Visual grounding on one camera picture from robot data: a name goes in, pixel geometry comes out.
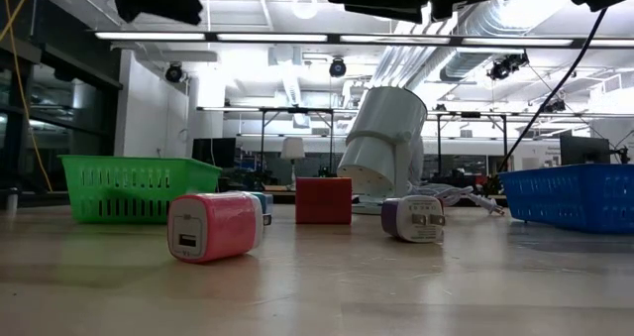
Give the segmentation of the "red plug charger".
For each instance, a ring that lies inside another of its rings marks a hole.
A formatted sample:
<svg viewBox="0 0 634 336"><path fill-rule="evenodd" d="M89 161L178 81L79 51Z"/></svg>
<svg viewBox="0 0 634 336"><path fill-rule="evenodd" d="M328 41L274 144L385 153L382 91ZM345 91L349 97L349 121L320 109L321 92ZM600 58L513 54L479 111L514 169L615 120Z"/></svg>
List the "red plug charger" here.
<svg viewBox="0 0 634 336"><path fill-rule="evenodd" d="M295 223L350 225L352 180L347 177L300 177L295 191Z"/></svg>

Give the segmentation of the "teal and white charger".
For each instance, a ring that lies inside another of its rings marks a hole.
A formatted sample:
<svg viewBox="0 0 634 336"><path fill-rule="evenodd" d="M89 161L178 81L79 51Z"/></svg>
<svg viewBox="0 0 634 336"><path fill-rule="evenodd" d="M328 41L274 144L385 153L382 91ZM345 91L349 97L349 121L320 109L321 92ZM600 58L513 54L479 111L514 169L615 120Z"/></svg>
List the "teal and white charger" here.
<svg viewBox="0 0 634 336"><path fill-rule="evenodd" d="M252 192L262 207L264 225L269 226L272 222L273 196L262 192Z"/></svg>

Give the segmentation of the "pink and white charger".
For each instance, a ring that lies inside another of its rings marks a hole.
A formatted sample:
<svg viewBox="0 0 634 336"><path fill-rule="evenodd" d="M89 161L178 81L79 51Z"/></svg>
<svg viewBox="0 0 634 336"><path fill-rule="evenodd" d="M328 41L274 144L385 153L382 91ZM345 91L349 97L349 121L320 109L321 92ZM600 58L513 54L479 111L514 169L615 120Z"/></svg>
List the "pink and white charger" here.
<svg viewBox="0 0 634 336"><path fill-rule="evenodd" d="M251 193L187 194L168 209L168 249L186 263L244 255L259 246L263 235L262 203Z"/></svg>

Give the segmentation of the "purple and white charger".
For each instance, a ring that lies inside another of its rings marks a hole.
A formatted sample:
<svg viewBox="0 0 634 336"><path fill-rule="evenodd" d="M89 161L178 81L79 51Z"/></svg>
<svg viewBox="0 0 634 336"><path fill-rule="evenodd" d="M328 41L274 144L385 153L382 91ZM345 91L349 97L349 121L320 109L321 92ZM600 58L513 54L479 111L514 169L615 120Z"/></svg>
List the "purple and white charger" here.
<svg viewBox="0 0 634 336"><path fill-rule="evenodd" d="M386 199L381 206L382 230L409 243L441 243L446 223L442 202L433 196L408 195Z"/></svg>

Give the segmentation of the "white globe ceiling lamp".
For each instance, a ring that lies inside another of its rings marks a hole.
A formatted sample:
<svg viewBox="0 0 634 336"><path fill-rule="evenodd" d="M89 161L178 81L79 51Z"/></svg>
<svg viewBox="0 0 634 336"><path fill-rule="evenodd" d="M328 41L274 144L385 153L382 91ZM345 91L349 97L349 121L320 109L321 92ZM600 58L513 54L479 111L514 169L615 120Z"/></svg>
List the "white globe ceiling lamp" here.
<svg viewBox="0 0 634 336"><path fill-rule="evenodd" d="M302 20L314 18L318 13L317 0L293 0L292 13L295 17Z"/></svg>

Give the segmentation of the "black beam with light strips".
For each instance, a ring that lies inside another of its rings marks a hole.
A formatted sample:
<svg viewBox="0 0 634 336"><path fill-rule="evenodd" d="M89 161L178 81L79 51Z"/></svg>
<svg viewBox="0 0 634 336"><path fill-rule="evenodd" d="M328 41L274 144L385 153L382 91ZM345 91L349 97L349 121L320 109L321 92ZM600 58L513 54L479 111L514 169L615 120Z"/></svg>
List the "black beam with light strips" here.
<svg viewBox="0 0 634 336"><path fill-rule="evenodd" d="M108 32L96 31L95 37L111 42L175 42L227 44L304 44L345 46L405 46L449 48L507 48L576 50L634 50L634 38L598 37L480 37L394 34L293 34L223 32Z"/></svg>

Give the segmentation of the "white cylindrical desk lamp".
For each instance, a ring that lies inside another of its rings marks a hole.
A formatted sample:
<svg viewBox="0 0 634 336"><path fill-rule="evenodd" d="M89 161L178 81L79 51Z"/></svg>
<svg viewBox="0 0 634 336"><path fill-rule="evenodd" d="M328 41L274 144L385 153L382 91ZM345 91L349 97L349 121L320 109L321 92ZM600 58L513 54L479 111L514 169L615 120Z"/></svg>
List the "white cylindrical desk lamp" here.
<svg viewBox="0 0 634 336"><path fill-rule="evenodd" d="M368 91L346 138L337 176L352 181L352 211L378 215L420 178L427 108L413 92L381 86Z"/></svg>

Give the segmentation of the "black ceiling spotlight cluster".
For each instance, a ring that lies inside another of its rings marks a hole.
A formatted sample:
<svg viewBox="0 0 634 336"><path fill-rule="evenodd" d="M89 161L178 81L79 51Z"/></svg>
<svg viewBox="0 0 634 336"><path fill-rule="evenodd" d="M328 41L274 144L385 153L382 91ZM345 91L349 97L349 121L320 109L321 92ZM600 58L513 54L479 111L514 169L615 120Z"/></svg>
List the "black ceiling spotlight cluster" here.
<svg viewBox="0 0 634 336"><path fill-rule="evenodd" d="M526 53L506 55L495 60L486 75L491 80L504 80L528 63L529 57Z"/></svg>

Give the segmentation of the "black computer monitor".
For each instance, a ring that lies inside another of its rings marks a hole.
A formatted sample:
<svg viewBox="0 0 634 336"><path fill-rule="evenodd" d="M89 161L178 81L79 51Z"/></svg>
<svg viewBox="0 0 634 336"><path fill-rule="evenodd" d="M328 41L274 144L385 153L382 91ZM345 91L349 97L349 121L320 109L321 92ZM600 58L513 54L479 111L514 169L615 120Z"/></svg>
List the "black computer monitor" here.
<svg viewBox="0 0 634 336"><path fill-rule="evenodd" d="M609 141L600 138L562 136L560 138L563 166L582 164L609 164Z"/></svg>
<svg viewBox="0 0 634 336"><path fill-rule="evenodd" d="M235 138L194 139L192 157L217 168L232 168L236 157Z"/></svg>

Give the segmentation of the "white shaded table lamp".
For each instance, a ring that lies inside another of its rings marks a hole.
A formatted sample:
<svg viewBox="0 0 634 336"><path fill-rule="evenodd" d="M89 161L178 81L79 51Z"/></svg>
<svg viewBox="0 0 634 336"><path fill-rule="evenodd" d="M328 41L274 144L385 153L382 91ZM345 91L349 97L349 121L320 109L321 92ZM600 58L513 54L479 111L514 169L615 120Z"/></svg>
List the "white shaded table lamp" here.
<svg viewBox="0 0 634 336"><path fill-rule="evenodd" d="M286 137L282 142L280 157L290 162L291 182L287 187L290 191L294 191L296 189L296 162L305 158L303 139L299 137Z"/></svg>

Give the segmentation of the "green plastic basket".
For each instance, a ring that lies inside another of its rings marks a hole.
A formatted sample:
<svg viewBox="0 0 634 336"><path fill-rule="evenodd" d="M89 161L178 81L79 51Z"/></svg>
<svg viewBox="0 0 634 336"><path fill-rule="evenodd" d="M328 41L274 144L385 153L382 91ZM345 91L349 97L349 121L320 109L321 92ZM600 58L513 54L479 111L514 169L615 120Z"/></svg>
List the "green plastic basket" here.
<svg viewBox="0 0 634 336"><path fill-rule="evenodd" d="M61 158L72 218L80 223L164 224L171 202L216 190L222 170L185 158Z"/></svg>

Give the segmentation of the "blue plastic basket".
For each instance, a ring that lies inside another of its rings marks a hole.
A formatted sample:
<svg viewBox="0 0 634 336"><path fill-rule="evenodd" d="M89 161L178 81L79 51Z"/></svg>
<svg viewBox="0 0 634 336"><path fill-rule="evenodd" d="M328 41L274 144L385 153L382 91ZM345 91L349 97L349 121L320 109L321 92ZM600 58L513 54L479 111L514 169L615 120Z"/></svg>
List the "blue plastic basket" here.
<svg viewBox="0 0 634 336"><path fill-rule="evenodd" d="M598 234L634 234L634 165L586 164L499 175L513 218Z"/></svg>

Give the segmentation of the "silver ventilation duct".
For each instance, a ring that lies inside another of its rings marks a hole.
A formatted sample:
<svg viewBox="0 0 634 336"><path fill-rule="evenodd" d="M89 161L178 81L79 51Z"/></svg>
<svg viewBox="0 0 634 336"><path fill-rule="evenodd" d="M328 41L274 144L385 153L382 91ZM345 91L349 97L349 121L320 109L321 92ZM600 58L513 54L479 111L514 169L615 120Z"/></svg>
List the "silver ventilation duct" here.
<svg viewBox="0 0 634 336"><path fill-rule="evenodd" d="M514 12L511 0L491 0L476 4L451 19L416 25L415 30L439 35L458 36L524 36L534 26ZM492 52L482 49L449 47L387 47L370 79L372 86L398 86L414 89L428 81L456 83L477 66L489 60Z"/></svg>

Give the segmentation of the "black background table frame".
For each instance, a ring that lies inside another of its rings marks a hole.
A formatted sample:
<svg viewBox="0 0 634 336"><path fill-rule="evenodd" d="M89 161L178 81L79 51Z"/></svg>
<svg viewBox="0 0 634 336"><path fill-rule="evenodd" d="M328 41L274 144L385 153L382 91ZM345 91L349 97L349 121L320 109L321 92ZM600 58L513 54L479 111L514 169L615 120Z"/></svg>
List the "black background table frame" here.
<svg viewBox="0 0 634 336"><path fill-rule="evenodd" d="M504 159L500 163L500 167L497 169L498 172L508 171L509 170L509 162L511 158L511 152L508 147L508 113L495 113L495 112L478 112L478 111L433 111L432 115L435 116L436 121L436 143L437 143L437 169L438 173L442 172L443 169L443 161L442 161L442 118L444 116L448 116L451 121L456 118L461 119L487 119L495 126L498 130L502 132L503 138L503 152Z"/></svg>
<svg viewBox="0 0 634 336"><path fill-rule="evenodd" d="M300 106L288 106L288 107L255 107L255 106L231 106L231 107L197 107L197 111L209 111L209 112L222 112L222 113L258 113L261 116L260 122L260 158L261 165L260 170L264 169L264 137L266 135L266 127L273 120L275 120L281 113L293 116L295 114L301 115L316 115L320 118L328 128L327 134L297 134L297 137L312 137L312 138L326 138L329 140L329 173L334 172L334 139L336 135L335 130L335 115L336 114L354 114L355 110L350 109L333 109L333 108L318 108L318 107L300 107Z"/></svg>

